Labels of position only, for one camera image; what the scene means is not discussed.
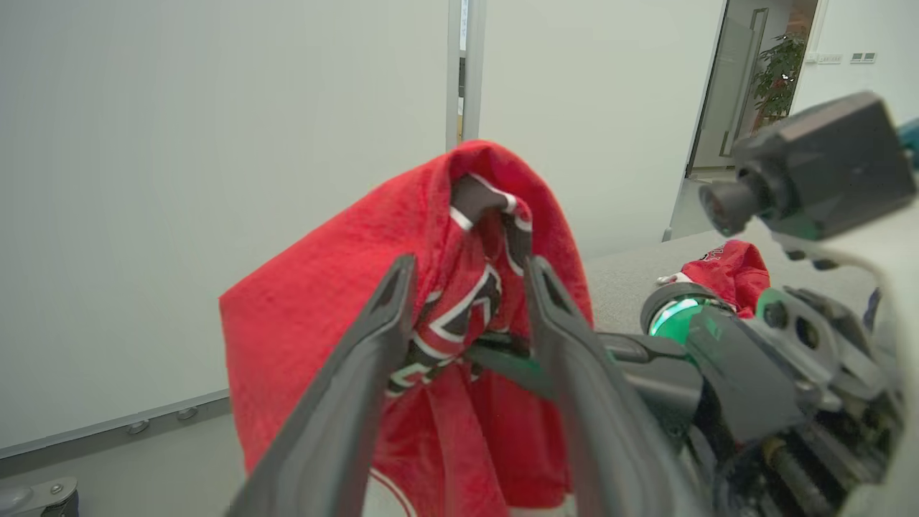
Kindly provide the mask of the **grey glass door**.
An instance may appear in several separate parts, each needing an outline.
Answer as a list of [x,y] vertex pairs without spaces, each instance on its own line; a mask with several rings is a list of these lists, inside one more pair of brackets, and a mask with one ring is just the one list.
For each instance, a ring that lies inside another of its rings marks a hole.
[[726,0],[686,176],[733,166],[755,60],[769,8],[762,0]]

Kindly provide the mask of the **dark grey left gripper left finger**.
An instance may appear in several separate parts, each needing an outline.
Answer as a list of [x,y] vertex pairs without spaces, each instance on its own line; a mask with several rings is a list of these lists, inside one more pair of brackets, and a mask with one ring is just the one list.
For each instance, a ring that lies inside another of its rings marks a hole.
[[385,392],[405,361],[416,258],[398,256],[226,517],[361,517]]

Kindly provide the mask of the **red jersey with black lettering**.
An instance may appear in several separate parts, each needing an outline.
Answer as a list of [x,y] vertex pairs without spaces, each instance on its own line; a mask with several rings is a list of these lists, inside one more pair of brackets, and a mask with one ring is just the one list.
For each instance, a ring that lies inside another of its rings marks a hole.
[[574,517],[554,404],[463,358],[487,332],[529,351],[524,266],[552,265],[586,320],[561,206],[520,157],[470,141],[371,190],[219,301],[234,422],[253,474],[391,263],[416,258],[407,356],[354,496],[361,517]]

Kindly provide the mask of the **small red garment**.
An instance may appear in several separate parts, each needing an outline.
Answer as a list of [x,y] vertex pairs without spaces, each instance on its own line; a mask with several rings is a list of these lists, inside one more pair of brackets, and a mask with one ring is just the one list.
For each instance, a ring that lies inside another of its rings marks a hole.
[[728,240],[698,261],[687,262],[676,274],[656,279],[657,286],[677,282],[706,287],[731,305],[742,320],[755,316],[761,294],[771,287],[770,274],[759,249],[742,240]]

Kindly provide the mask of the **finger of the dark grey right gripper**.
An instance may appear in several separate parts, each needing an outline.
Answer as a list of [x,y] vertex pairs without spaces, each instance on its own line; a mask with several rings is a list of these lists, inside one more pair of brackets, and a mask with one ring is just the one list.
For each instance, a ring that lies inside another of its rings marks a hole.
[[534,359],[512,351],[507,343],[476,340],[463,356],[540,399],[554,400],[554,386],[548,374]]

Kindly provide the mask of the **green potted plant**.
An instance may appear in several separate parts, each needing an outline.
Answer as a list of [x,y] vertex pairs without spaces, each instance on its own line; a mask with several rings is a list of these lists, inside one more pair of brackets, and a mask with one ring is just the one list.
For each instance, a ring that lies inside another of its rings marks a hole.
[[754,132],[790,115],[804,63],[807,40],[804,33],[785,33],[775,40],[777,45],[759,55],[762,69],[754,77]]

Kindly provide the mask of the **grey partition post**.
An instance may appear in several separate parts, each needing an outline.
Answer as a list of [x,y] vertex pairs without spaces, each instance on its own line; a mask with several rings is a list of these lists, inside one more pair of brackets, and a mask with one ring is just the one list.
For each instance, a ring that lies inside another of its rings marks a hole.
[[485,29],[488,0],[445,0],[446,132],[445,148],[480,138]]

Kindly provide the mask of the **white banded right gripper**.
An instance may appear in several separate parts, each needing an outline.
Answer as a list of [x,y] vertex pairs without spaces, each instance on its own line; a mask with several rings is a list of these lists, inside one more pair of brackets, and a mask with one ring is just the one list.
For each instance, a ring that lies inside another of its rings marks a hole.
[[[742,321],[698,284],[647,300],[643,333],[597,336],[597,517],[762,513],[771,473],[817,517],[919,516],[919,208],[840,236],[777,235],[807,258],[866,269],[884,314],[873,336],[834,300],[767,290]],[[843,503],[788,448],[813,437],[826,468],[857,456],[818,424],[820,413],[886,405],[892,451],[882,474],[854,478]]]

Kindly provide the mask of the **grey partition base rail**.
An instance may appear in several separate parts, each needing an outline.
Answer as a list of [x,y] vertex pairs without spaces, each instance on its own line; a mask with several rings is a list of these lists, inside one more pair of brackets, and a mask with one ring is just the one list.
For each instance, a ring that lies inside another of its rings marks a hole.
[[142,410],[141,412],[135,414],[121,416],[121,418],[117,419],[105,420],[90,426],[73,429],[72,431],[56,433],[40,439],[32,439],[32,441],[23,442],[23,444],[0,447],[0,460],[4,460],[6,458],[17,455],[29,454],[30,452],[35,452],[37,450],[41,450],[53,445],[64,444],[65,442],[72,441],[73,439],[82,439],[98,433],[113,431],[113,429],[128,428],[129,426],[141,423],[144,420],[152,421],[154,419],[161,418],[162,416],[177,416],[179,413],[190,410],[192,408],[199,409],[201,406],[206,406],[207,404],[228,400],[228,397],[229,390],[221,389],[219,391],[207,393],[203,396],[196,396],[192,397],[192,399],[186,399],[183,401],[170,403],[165,406],[159,406],[159,408]]

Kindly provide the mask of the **long curved grey partition foot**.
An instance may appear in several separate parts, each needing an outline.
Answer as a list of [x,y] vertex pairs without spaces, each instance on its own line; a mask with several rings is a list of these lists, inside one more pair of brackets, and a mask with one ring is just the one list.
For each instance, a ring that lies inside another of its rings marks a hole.
[[80,517],[78,479],[0,488],[0,517]]

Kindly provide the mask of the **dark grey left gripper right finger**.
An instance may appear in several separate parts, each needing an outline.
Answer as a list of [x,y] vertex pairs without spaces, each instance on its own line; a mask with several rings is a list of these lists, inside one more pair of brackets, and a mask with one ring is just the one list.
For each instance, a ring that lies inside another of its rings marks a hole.
[[530,258],[525,280],[531,344],[561,415],[577,517],[710,517],[547,259]]

